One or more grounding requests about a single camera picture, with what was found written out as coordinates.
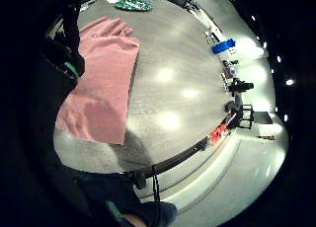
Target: blue jeans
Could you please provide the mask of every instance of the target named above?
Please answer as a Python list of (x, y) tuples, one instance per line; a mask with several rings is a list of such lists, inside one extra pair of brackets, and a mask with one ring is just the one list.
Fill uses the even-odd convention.
[[(83, 173), (77, 179), (79, 187), (90, 199), (90, 205), (104, 205), (105, 200), (113, 202), (121, 213), (132, 213), (142, 218), (148, 227), (155, 226), (157, 203), (141, 203), (133, 190), (133, 183), (126, 174), (88, 174)], [(102, 209), (97, 212), (102, 218)], [(160, 202), (159, 227), (169, 226), (176, 218), (177, 207), (168, 202)]]

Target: pink towel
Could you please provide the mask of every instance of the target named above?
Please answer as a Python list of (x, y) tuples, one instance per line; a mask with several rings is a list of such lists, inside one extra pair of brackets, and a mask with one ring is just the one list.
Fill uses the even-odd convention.
[(123, 144), (128, 90), (139, 40), (120, 19), (101, 18), (80, 31), (86, 72), (62, 105), (56, 126), (92, 141)]

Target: white wall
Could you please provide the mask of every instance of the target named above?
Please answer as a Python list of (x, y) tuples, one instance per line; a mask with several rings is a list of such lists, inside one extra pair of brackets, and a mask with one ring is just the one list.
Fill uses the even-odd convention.
[(269, 53), (262, 48), (229, 0), (196, 1), (214, 18), (227, 38), (237, 41), (237, 53), (232, 54), (232, 59), (238, 59), (240, 62), (241, 80), (255, 85), (253, 90), (243, 94), (244, 104), (253, 104), (255, 111), (273, 113), (276, 95), (271, 67), (267, 60)]

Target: black cable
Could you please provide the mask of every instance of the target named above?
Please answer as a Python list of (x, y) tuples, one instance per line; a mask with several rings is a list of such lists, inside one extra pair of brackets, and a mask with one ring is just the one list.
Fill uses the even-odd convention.
[(151, 167), (151, 171), (152, 171), (152, 180), (153, 180), (154, 199), (157, 204), (156, 226), (158, 227), (159, 222), (160, 222), (160, 216), (161, 216), (161, 208), (160, 208), (159, 183), (158, 183), (158, 178), (157, 178), (157, 169), (155, 165)]

